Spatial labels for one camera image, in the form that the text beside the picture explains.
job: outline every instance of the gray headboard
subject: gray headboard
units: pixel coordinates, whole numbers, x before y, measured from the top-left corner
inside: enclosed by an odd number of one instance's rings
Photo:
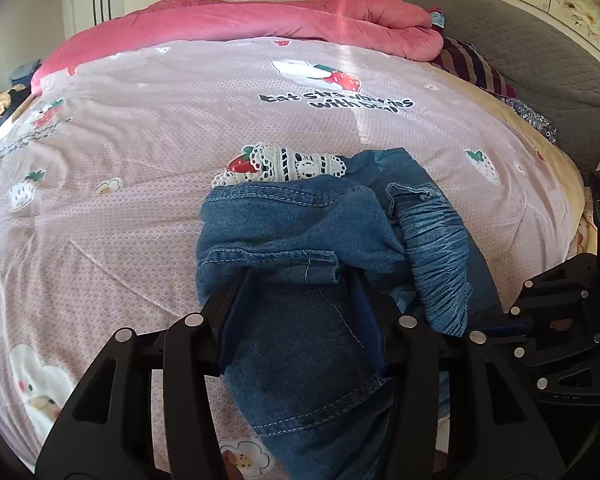
[[[403,0],[446,15],[445,35],[473,43],[520,98],[558,129],[586,178],[600,160],[600,63],[539,18],[500,0]]]

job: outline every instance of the black mount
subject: black mount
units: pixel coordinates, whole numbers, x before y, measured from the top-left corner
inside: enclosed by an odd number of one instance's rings
[[[592,174],[600,247],[600,172]],[[40,480],[227,480],[205,375],[233,359],[256,276],[168,330],[118,330],[62,409],[40,453]],[[354,330],[396,394],[376,480],[600,478],[600,434],[566,471],[538,406],[600,406],[600,254],[581,254],[529,280],[509,312],[462,338],[402,316],[359,269],[344,273]],[[571,319],[564,334],[552,321]],[[162,369],[171,473],[155,468],[151,371]],[[449,466],[432,475],[438,374],[451,385]]]

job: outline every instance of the strawberry print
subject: strawberry print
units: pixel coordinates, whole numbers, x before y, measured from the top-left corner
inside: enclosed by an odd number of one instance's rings
[[[310,64],[297,59],[272,61],[271,64],[282,77],[299,84],[350,92],[359,92],[362,86],[355,76],[322,64]]]
[[[64,99],[61,98],[56,99],[51,104],[42,108],[42,110],[40,110],[37,115],[33,116],[33,120],[31,121],[33,127],[35,129],[38,129],[45,126],[51,119],[53,119],[54,115],[58,111],[58,108],[61,107],[63,104]]]
[[[12,211],[18,211],[33,202],[36,187],[44,177],[44,170],[30,171],[24,181],[14,184],[7,190]]]
[[[464,150],[467,160],[471,165],[478,170],[487,182],[497,185],[500,183],[498,170],[493,165],[491,159],[481,150]]]
[[[334,72],[331,76],[324,78],[327,83],[336,83],[343,90],[357,92],[360,90],[360,81],[344,72]]]
[[[245,146],[242,153],[226,165],[226,170],[234,173],[257,173],[258,170],[251,165],[252,151],[253,146]]]

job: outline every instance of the pink comforter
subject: pink comforter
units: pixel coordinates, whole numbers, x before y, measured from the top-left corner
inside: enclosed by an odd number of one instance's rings
[[[162,0],[69,38],[32,80],[118,52],[175,40],[227,41],[275,36],[360,46],[414,61],[431,61],[442,37],[429,14],[400,0],[224,2]]]

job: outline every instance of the denim fabric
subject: denim fabric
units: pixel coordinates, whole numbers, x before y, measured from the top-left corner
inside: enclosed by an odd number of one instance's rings
[[[201,211],[201,301],[241,266],[258,271],[259,296],[225,379],[294,480],[371,478],[386,433],[392,382],[350,329],[342,266],[364,269],[403,312],[440,332],[459,335],[467,311],[499,308],[460,217],[404,150],[344,160],[344,178],[215,188]],[[443,412],[447,400],[443,381]]]

